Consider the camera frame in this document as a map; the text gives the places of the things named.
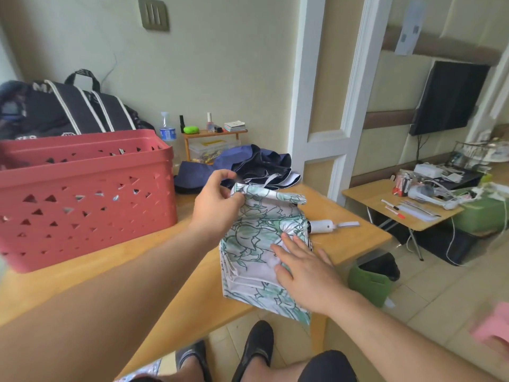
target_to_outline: forearm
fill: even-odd
[[[387,382],[496,381],[375,308],[353,291],[342,291],[334,306],[331,318],[359,346]]]
[[[212,247],[187,230],[2,327],[3,377],[114,380]]]

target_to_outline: pink stool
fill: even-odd
[[[470,334],[475,340],[488,344],[490,339],[498,339],[506,350],[509,349],[509,303],[498,303]]]

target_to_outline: small wooden shelf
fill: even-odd
[[[209,136],[221,136],[221,135],[235,135],[235,139],[239,139],[239,134],[245,134],[247,130],[241,131],[226,131],[223,129],[223,132],[207,132],[207,130],[200,130],[200,133],[197,134],[182,134],[184,136],[184,143],[186,146],[186,160],[191,160],[191,154],[189,152],[189,140],[193,138],[206,138]]]

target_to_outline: pink plastic object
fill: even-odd
[[[30,272],[177,222],[173,150],[152,130],[0,142],[0,251]]]
[[[470,331],[470,334],[481,343],[498,338],[509,345],[509,303],[498,303],[493,311]]]

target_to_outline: light switch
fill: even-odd
[[[164,1],[138,0],[139,13],[145,29],[169,31],[168,12]]]

